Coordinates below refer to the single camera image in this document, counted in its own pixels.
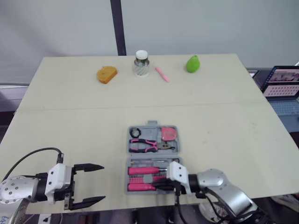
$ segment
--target wire cutter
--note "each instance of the wire cutter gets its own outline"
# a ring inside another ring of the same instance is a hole
[[[138,148],[130,148],[129,152],[131,153],[147,153],[147,152],[157,152],[158,149],[174,149],[175,147],[170,146],[167,143],[157,143],[154,140],[146,140],[146,139],[131,139],[130,143],[144,143],[151,145],[146,149],[138,149]]]

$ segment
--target pink marker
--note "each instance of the pink marker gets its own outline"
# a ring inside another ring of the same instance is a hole
[[[169,82],[169,78],[162,72],[160,67],[156,66],[155,69],[166,82]]]

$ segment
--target orange bread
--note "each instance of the orange bread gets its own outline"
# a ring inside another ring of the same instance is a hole
[[[104,84],[107,84],[115,75],[117,70],[113,66],[103,66],[101,70],[97,72],[97,79]]]

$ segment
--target white wall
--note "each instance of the white wall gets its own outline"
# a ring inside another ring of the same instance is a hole
[[[44,56],[111,55],[109,0],[0,0],[0,83],[29,83]]]
[[[246,67],[299,60],[299,0],[123,0],[127,54],[237,53]]]

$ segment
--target green pear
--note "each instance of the green pear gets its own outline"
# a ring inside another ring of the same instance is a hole
[[[200,62],[197,55],[192,56],[186,64],[186,70],[188,72],[196,72],[197,69],[200,67]]]

